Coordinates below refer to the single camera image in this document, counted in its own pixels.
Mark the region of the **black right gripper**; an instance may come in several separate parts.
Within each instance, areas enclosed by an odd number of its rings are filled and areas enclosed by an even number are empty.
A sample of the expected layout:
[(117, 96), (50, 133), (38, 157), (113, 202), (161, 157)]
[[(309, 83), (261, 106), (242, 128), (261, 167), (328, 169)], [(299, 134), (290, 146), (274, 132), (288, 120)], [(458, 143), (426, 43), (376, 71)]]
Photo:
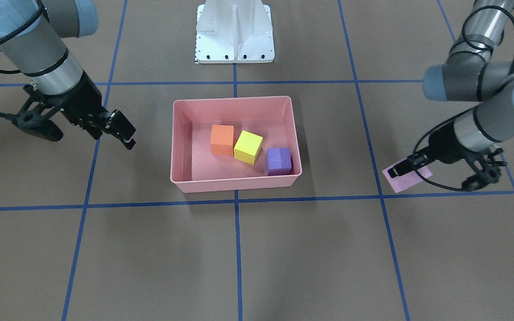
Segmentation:
[(104, 108), (102, 94), (87, 73), (63, 94), (43, 94), (32, 85), (25, 85), (23, 90), (29, 94), (29, 99), (12, 123), (24, 133), (51, 142), (61, 140), (63, 132), (51, 119), (60, 112), (70, 124), (80, 127), (94, 140), (105, 133), (120, 140), (127, 150), (134, 148), (136, 128), (120, 110), (109, 112)]

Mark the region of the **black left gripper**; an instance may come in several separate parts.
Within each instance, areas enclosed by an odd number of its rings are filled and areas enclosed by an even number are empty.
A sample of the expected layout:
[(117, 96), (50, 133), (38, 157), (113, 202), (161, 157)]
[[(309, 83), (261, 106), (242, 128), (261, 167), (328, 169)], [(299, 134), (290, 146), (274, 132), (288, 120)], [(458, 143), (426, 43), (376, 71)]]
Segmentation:
[[(454, 123), (442, 123), (423, 135), (414, 146), (409, 159), (404, 159), (387, 169), (389, 177), (401, 177), (415, 172), (424, 182), (449, 191), (477, 191), (498, 183), (506, 162), (498, 160), (501, 148), (485, 148), (474, 152), (465, 148), (457, 139)], [(434, 162), (446, 165), (465, 161), (473, 174), (461, 183), (461, 187), (451, 187), (431, 181), (420, 173), (420, 169)]]

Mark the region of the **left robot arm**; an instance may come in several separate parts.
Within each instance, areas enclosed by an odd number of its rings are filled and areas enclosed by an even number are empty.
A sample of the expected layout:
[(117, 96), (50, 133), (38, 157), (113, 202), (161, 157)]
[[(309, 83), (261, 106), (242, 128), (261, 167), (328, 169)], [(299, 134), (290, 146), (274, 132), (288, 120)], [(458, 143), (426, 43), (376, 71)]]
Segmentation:
[[(430, 100), (477, 105), (434, 126), (406, 159), (383, 170), (399, 193), (422, 181), (471, 192), (499, 181), (506, 166), (499, 144), (514, 137), (514, 0), (476, 0), (445, 63), (431, 66), (423, 79)], [(473, 174), (461, 187), (430, 180), (428, 165), (465, 161)]]

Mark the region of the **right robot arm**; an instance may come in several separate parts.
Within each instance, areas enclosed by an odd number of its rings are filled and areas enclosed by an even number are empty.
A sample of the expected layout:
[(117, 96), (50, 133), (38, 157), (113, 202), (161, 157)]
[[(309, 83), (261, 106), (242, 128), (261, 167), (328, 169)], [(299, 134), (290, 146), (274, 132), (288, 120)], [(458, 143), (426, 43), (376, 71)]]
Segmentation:
[(30, 80), (21, 109), (0, 118), (57, 142), (63, 132), (52, 117), (60, 112), (94, 140), (108, 134), (131, 150), (135, 127), (120, 110), (104, 108), (101, 92), (63, 41), (92, 35), (98, 24), (92, 0), (0, 0), (0, 52), (14, 63), (12, 74)]

